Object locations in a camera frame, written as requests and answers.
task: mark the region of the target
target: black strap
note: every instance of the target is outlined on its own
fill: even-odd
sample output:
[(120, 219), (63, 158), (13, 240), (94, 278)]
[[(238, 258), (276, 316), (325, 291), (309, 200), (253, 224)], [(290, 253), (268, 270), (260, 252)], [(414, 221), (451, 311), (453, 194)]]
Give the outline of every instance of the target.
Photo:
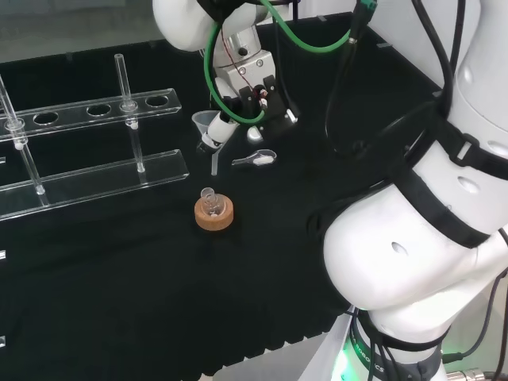
[(392, 172), (393, 182), (406, 200), (447, 238), (465, 248), (476, 248), (488, 239), (488, 234), (473, 229), (443, 205), (411, 168), (400, 165)]
[(362, 325), (367, 336), (374, 340), (378, 345), (382, 345), (388, 348), (398, 349), (405, 352), (423, 352), (427, 349), (431, 349), (437, 347), (441, 342), (445, 339), (446, 335), (448, 335), (448, 330), (436, 340), (429, 341), (427, 343), (409, 343), (407, 341), (402, 341), (396, 339), (392, 336), (388, 336), (380, 331), (372, 324), (371, 318), (368, 315), (367, 311), (360, 311), (358, 313), (358, 320)]
[[(442, 120), (432, 127), (433, 135), (441, 147), (448, 153), (450, 160), (461, 167), (472, 167), (497, 177), (508, 180), (508, 160), (493, 153), (485, 151), (479, 146), (479, 142), (467, 133), (462, 133), (448, 121)], [(462, 159), (460, 152), (469, 145)]]
[(221, 24), (236, 8), (244, 5), (244, 0), (197, 0), (198, 4), (217, 23)]

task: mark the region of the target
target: black cloth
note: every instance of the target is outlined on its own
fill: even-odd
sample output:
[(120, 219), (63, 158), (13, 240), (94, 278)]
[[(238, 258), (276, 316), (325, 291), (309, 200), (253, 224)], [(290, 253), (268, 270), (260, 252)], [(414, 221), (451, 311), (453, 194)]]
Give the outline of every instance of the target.
[[(294, 31), (330, 44), (348, 15), (301, 20)], [(258, 28), (275, 51), (271, 25)], [(351, 144), (381, 130), (435, 87), (394, 49), (368, 33), (341, 92), (333, 138)], [(133, 92), (174, 87), (183, 105), (168, 121), (140, 127), (144, 154), (180, 148), (190, 177), (0, 223), (0, 380), (196, 380), (245, 356), (328, 330), (348, 303), (326, 274), (306, 218), (342, 193), (368, 185), (421, 131), (415, 123), (360, 162), (333, 158), (325, 103), (337, 53), (313, 56), (283, 39), (283, 74), (302, 111), (298, 128), (269, 144), (276, 165), (233, 171), (255, 148), (238, 132), (221, 155), (219, 176), (196, 154), (191, 115), (209, 93), (198, 53), (165, 41), (0, 65), (18, 110), (119, 94), (114, 54), (125, 56)], [(41, 175), (132, 157), (125, 126), (30, 138)], [(27, 179), (12, 143), (0, 144), (0, 180)], [(235, 221), (206, 233), (193, 207), (203, 187), (228, 195)]]

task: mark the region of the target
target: clear plastic rod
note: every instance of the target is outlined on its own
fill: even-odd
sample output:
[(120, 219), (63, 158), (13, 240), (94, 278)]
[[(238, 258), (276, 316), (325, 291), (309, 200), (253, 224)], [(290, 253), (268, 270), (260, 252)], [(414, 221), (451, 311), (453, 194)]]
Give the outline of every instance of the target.
[[(120, 105), (120, 108), (125, 112), (134, 111), (137, 108), (137, 104), (133, 101), (130, 94), (129, 77), (127, 76), (127, 69), (125, 68), (125, 60), (123, 54), (115, 54), (114, 60), (117, 65), (118, 83), (120, 84), (121, 97), (123, 98), (123, 103)], [(137, 171), (139, 173), (143, 173), (143, 152), (141, 151), (140, 135), (138, 132), (139, 124), (137, 117), (130, 117), (125, 121), (125, 124), (127, 127), (129, 127), (130, 143), (133, 146)]]
[(23, 158), (23, 162), (25, 163), (26, 170), (29, 173), (30, 179), (32, 180), (33, 185), (35, 186), (35, 191), (39, 196), (44, 196), (41, 201), (47, 202), (45, 197), (46, 190), (42, 185), (42, 180), (40, 180), (39, 172), (37, 172), (37, 167), (35, 166), (35, 162), (33, 161), (32, 154), (30, 153), (29, 146), (27, 144), (23, 144), (23, 149), (20, 150), (21, 157)]
[(134, 159), (136, 159), (137, 171), (142, 173), (144, 172), (144, 164), (143, 164), (143, 152), (141, 151), (141, 142), (140, 142), (140, 134), (137, 129), (137, 119), (133, 121), (127, 121), (127, 126), (129, 126), (129, 135), (130, 135), (130, 143), (133, 146)]
[(23, 162), (25, 163), (26, 170), (29, 173), (30, 179), (32, 180), (35, 191), (39, 195), (40, 201), (43, 205), (49, 205), (48, 198), (46, 197), (46, 190), (42, 185), (37, 167), (32, 158), (28, 146), (28, 139), (25, 135), (25, 129), (23, 128), (25, 123), (16, 117), (13, 104), (10, 102), (9, 94), (7, 94), (6, 86), (3, 83), (2, 77), (0, 76), (0, 102), (2, 103), (4, 112), (7, 116), (6, 128), (14, 137), (14, 147), (21, 153)]
[(115, 54), (114, 60), (117, 65), (118, 83), (120, 84), (121, 97), (124, 100), (122, 109), (124, 111), (134, 111), (137, 105), (132, 100), (130, 94), (129, 78), (127, 77), (127, 69), (125, 68), (123, 54)]
[(10, 102), (9, 95), (7, 94), (6, 86), (3, 84), (2, 76), (0, 75), (0, 102), (2, 103), (4, 112), (7, 116), (7, 122), (11, 125), (16, 125), (18, 119), (14, 112), (13, 104)]

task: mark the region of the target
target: acrylic test tube rack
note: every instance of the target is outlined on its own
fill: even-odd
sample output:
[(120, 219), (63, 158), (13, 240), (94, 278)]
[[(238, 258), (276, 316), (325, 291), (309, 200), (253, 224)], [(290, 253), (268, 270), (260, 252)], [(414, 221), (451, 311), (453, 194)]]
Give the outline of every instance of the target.
[[(30, 180), (0, 187), (0, 221), (169, 183), (189, 175), (178, 149), (150, 156), (143, 156), (141, 151), (139, 128), (144, 120), (175, 114), (182, 108), (175, 91), (131, 94), (124, 57), (117, 54), (114, 58), (121, 96), (112, 98), (16, 113), (0, 77), (0, 105), (5, 113), (0, 114), (0, 142), (13, 141), (30, 176)], [(29, 150), (29, 137), (115, 122), (122, 122), (129, 131), (131, 160), (39, 176)]]

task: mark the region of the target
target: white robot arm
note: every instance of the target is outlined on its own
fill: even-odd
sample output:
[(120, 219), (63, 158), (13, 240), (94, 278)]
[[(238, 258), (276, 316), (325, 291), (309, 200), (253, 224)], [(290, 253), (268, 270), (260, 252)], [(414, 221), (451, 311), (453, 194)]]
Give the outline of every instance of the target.
[[(325, 263), (335, 287), (351, 304), (369, 311), (378, 331), (400, 341), (440, 338), (508, 267), (508, 248), (497, 233), (508, 223), (508, 181), (460, 162), (472, 145), (489, 158), (508, 159), (507, 22), (508, 2), (481, 0), (478, 29), (455, 78), (448, 121), (474, 139), (465, 141), (455, 160), (434, 142), (414, 167), (442, 205), (490, 238), (479, 247), (458, 244), (423, 218), (395, 185), (348, 208), (326, 234)], [(368, 342), (361, 326), (359, 331)], [(393, 355), (409, 367), (438, 349), (393, 350)], [(360, 379), (367, 379), (358, 357), (350, 359)], [(442, 365), (431, 378), (446, 379)]]
[[(461, 161), (471, 145), (487, 156), (508, 160), (508, 1), (481, 0), (481, 5), (478, 29), (456, 75), (448, 117), (451, 125), (474, 139), (454, 158), (442, 142), (435, 142), (413, 173), (430, 197), (451, 212), (446, 221), (451, 218), (452, 225), (466, 225), (486, 239), (477, 245), (457, 242), (451, 238), (454, 233), (448, 234), (449, 226), (424, 217), (424, 208), (414, 205), (418, 193), (416, 201), (409, 200), (409, 191), (396, 185), (350, 206), (325, 236), (325, 264), (335, 287), (351, 304), (369, 311), (370, 322), (381, 334), (409, 345), (439, 340), (458, 313), (508, 267), (508, 248), (497, 233), (508, 224), (508, 173), (501, 179)], [(213, 21), (197, 0), (153, 0), (153, 8), (157, 25), (172, 45), (190, 51), (204, 48)], [(266, 16), (263, 7), (246, 4), (225, 22), (227, 43), (218, 41), (214, 57), (223, 97), (238, 96), (244, 87), (236, 64), (253, 86), (269, 74), (275, 77), (271, 55), (260, 49), (256, 31), (250, 28)], [(226, 48), (233, 52), (234, 62)], [(237, 126), (217, 116), (203, 142), (218, 148)], [(360, 323), (356, 327), (350, 352), (359, 354), (359, 341), (368, 347), (365, 328)], [(393, 349), (393, 360), (418, 369), (421, 379), (445, 381), (438, 344), (416, 352)], [(362, 356), (349, 359), (357, 379), (368, 379)], [(386, 373), (378, 371), (375, 379), (386, 379)]]

